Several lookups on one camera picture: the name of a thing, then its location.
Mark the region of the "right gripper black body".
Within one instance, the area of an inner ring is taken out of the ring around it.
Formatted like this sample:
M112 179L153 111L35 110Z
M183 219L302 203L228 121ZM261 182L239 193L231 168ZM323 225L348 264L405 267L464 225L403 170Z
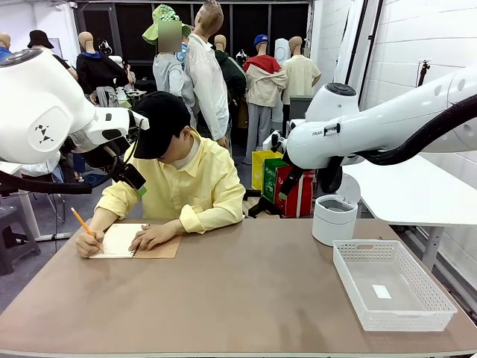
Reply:
M287 183L296 183L299 181L303 173L305 172L304 169L300 168L299 166L289 162L290 171L286 176L285 182Z

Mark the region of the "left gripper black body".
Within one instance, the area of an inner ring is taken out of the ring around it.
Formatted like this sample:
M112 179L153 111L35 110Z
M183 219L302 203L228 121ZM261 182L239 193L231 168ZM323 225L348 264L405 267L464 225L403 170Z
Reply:
M114 172L124 167L123 156L130 147L125 137L111 140L97 148L81 154L86 163L95 169L103 169L105 172Z

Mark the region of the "person's left hand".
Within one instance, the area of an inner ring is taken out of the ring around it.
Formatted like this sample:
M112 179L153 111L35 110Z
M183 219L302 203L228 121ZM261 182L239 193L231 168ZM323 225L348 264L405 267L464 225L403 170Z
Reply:
M129 250L149 251L159 244L183 235L185 232L179 219L165 224L144 224L142 229L136 233Z

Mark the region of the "person's right hand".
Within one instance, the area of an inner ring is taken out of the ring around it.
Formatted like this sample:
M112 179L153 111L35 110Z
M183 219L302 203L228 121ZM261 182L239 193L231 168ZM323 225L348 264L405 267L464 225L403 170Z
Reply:
M103 241L104 232L102 230L81 233L75 242L77 253L82 258L89 258L103 253Z

